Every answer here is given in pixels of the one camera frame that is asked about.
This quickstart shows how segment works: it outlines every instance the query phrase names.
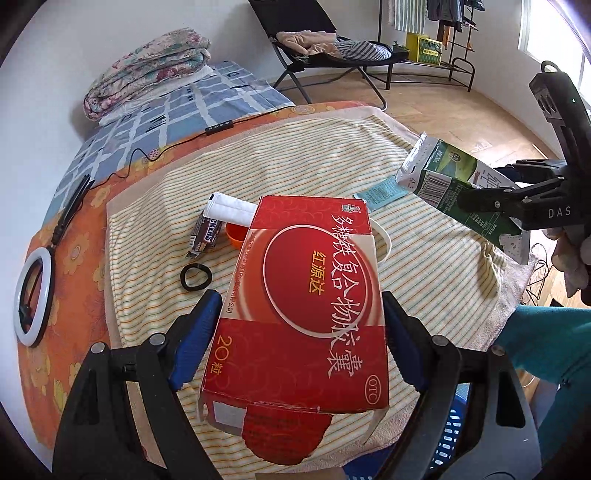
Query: black hair tie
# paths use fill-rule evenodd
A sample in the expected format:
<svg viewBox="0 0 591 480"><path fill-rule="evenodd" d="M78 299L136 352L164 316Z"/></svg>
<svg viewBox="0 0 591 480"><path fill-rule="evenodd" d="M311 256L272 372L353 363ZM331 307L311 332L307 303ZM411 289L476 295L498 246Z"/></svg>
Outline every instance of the black hair tie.
<svg viewBox="0 0 591 480"><path fill-rule="evenodd" d="M193 268L196 268L197 270L201 270L202 272L205 272L207 275L207 280L199 285L195 285L195 286L187 285L187 280L186 280L185 276L187 275L187 272ZM209 284L212 282L212 280L213 280L212 271L209 270L209 268L207 268L205 265L202 265L201 263L191 263L181 270L181 285L187 291L203 290L204 288L207 288L209 286Z"/></svg>

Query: teal pants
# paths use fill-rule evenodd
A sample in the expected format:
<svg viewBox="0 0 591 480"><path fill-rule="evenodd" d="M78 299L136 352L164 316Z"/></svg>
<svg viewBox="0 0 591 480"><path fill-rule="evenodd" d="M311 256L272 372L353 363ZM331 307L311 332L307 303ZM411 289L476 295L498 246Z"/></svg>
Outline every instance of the teal pants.
<svg viewBox="0 0 591 480"><path fill-rule="evenodd" d="M515 368L560 385L538 430L546 463L591 404L591 310L520 305L495 343Z"/></svg>

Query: blue basket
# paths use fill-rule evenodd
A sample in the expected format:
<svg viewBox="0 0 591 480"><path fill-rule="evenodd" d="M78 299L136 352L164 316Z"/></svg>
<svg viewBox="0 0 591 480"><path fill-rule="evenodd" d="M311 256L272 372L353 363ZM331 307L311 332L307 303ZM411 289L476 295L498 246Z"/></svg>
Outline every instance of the blue basket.
<svg viewBox="0 0 591 480"><path fill-rule="evenodd" d="M452 459L456 440L462 431L463 419L466 415L466 402L469 389L470 384L460 384L457 386L446 427L439 440L439 445L435 450L429 469L443 465ZM347 478L349 480L372 480L395 447L396 444L393 444L385 449L368 453L347 463L343 467Z"/></svg>

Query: orange cup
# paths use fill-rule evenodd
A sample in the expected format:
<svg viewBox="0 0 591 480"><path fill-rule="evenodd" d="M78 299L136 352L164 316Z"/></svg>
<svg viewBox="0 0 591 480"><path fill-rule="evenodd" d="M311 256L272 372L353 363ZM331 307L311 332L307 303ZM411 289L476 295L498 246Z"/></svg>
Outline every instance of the orange cup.
<svg viewBox="0 0 591 480"><path fill-rule="evenodd" d="M237 250L242 248L242 244L244 243L247 233L248 228L245 226L235 225L234 223L226 223L226 235L230 239L232 246Z"/></svg>

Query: folding lounge chair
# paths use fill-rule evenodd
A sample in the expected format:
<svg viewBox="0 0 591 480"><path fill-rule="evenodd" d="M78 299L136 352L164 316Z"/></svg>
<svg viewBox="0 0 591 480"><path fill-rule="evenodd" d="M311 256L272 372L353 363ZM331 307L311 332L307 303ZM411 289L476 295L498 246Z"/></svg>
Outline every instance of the folding lounge chair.
<svg viewBox="0 0 591 480"><path fill-rule="evenodd" d="M295 83L295 87L281 89L280 91L297 88L306 99L306 102L312 103L312 100L310 99L306 90L304 90L305 87L335 82L352 71L358 70L362 77L369 83L374 92L379 96L380 100L382 101L382 110L386 110L388 107L386 99L374 85L373 81L365 70L367 67L381 67L387 65L389 75L386 84L386 90L388 90L390 88L389 83L392 77L392 65L408 58L408 52L406 50L401 48L392 49L388 45L372 41L371 43L386 47L391 53L390 57L381 61L367 61L338 59L326 53L302 56L301 54L298 54L285 45L281 44L277 40L277 32L312 30L335 33L335 26L330 21L330 18L324 9L319 5L319 3L316 0L249 0L249 2L255 11L256 16L258 17L259 22L261 22L265 33L271 40L271 44L273 45L275 53L285 67L285 71L273 85L274 88L277 88L281 81L287 75L289 75ZM350 40L349 38L341 36L338 36L338 39ZM290 64L287 63L281 53L283 53L283 55L285 55L286 58L291 61ZM347 71L338 77L326 80L324 82L302 85L296 77L296 72L303 72L305 69L310 68L340 68L347 69Z"/></svg>

